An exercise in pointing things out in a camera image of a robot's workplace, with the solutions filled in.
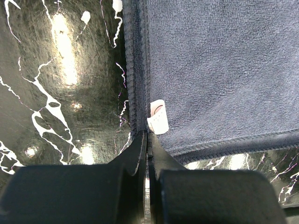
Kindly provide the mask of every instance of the marble countertop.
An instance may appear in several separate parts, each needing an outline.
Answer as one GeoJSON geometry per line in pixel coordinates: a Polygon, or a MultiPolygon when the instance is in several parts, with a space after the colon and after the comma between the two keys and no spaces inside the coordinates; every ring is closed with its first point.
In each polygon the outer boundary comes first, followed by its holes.
{"type": "MultiPolygon", "coordinates": [[[[0,187],[20,166],[111,161],[131,141],[121,12],[112,0],[5,0],[0,10],[0,187]]],[[[289,205],[298,162],[289,148],[187,167],[259,171],[289,205]]]]}

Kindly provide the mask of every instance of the towel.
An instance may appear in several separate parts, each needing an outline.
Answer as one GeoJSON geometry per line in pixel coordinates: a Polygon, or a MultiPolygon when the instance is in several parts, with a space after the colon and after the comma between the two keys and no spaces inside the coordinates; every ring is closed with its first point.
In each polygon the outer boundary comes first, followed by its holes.
{"type": "Polygon", "coordinates": [[[123,0],[132,135],[165,101],[186,164],[299,143],[299,2],[123,0]]]}

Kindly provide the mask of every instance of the towel label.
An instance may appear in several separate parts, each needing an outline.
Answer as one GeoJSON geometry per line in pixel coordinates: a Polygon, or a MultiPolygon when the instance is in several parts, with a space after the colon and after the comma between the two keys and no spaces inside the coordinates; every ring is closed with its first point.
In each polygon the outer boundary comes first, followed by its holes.
{"type": "Polygon", "coordinates": [[[162,99],[150,103],[149,129],[155,134],[164,134],[169,130],[165,102],[162,99]]]}

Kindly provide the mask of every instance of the dark object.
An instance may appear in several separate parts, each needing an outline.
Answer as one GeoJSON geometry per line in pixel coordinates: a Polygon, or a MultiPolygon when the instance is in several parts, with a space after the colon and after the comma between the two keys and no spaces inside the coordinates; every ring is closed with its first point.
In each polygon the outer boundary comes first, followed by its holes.
{"type": "Polygon", "coordinates": [[[152,223],[286,223],[259,173],[190,171],[147,137],[107,165],[21,168],[2,193],[0,223],[141,223],[147,149],[152,223]]]}

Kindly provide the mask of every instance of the blue-gray towel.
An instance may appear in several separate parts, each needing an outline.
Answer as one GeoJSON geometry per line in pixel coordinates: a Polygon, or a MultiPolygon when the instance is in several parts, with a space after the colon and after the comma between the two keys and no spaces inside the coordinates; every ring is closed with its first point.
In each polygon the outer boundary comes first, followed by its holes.
{"type": "Polygon", "coordinates": [[[181,163],[299,143],[297,0],[123,0],[132,135],[163,99],[181,163]]]}

